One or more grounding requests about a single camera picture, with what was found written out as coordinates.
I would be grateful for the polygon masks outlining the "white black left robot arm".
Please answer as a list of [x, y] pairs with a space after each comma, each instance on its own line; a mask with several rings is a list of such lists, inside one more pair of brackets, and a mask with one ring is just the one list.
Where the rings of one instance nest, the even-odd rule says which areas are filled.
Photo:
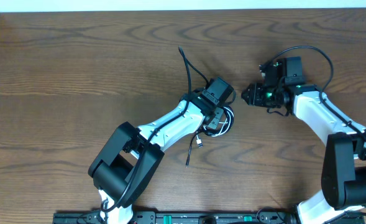
[[164, 151], [202, 127], [203, 121], [200, 109], [182, 100], [150, 124], [118, 126], [88, 170], [102, 199], [99, 221], [128, 223], [132, 204], [148, 185]]

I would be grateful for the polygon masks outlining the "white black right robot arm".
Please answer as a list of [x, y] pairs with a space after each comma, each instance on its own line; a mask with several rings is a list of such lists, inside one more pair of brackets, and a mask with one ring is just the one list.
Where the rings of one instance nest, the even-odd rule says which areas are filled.
[[366, 216], [366, 127], [333, 105], [325, 92], [306, 83], [300, 58], [260, 66], [263, 81], [241, 94], [251, 106], [277, 113], [282, 107], [306, 123], [325, 145], [321, 190], [296, 206], [290, 222], [352, 222]]

